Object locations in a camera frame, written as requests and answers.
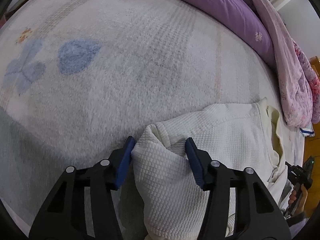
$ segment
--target white blanket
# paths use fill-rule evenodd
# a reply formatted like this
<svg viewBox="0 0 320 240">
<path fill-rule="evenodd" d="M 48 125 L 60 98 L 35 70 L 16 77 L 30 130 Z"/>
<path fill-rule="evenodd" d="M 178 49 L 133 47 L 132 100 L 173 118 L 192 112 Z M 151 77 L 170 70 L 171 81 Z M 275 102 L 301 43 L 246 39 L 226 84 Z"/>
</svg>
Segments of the white blanket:
<svg viewBox="0 0 320 240">
<path fill-rule="evenodd" d="M 184 148 L 188 137 L 228 168 L 254 168 L 278 203 L 287 178 L 278 120 L 278 111 L 264 98 L 254 104 L 213 104 L 149 125 L 132 158 L 151 238 L 196 239 L 199 233 L 209 192 L 195 183 Z M 226 236 L 233 232 L 235 197 L 233 189 Z"/>
</svg>

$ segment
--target purple quilt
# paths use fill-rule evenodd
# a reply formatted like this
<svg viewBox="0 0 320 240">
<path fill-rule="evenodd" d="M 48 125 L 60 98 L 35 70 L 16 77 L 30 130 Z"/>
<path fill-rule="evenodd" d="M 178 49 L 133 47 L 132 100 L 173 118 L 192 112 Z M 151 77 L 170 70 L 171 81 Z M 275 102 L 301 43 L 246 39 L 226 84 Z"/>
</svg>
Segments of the purple quilt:
<svg viewBox="0 0 320 240">
<path fill-rule="evenodd" d="M 184 0 L 245 41 L 274 70 L 289 126 L 320 121 L 320 82 L 268 0 Z"/>
</svg>

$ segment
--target gray fabric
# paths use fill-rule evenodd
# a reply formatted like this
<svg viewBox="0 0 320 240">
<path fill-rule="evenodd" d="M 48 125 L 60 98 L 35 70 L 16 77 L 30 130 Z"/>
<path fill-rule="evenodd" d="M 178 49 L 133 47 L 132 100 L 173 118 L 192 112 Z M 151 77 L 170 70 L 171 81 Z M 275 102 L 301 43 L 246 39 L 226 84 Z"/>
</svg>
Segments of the gray fabric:
<svg viewBox="0 0 320 240">
<path fill-rule="evenodd" d="M 181 0 L 30 0 L 1 29 L 0 59 L 0 196 L 29 225 L 66 166 L 97 163 L 150 123 L 263 97 L 281 112 L 261 58 Z M 281 126 L 293 164 L 303 137 Z M 124 238 L 144 237 L 132 170 L 113 197 Z"/>
</svg>

